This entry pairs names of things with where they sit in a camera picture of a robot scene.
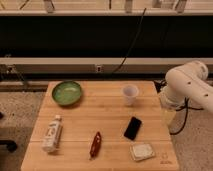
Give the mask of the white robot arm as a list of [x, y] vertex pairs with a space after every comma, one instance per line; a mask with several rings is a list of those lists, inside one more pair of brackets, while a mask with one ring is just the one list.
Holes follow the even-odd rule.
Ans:
[[206, 83], [208, 68], [201, 61], [192, 61], [170, 69], [166, 75], [166, 86], [159, 93], [163, 108], [163, 119], [170, 125], [175, 109], [189, 98], [213, 114], [213, 87]]

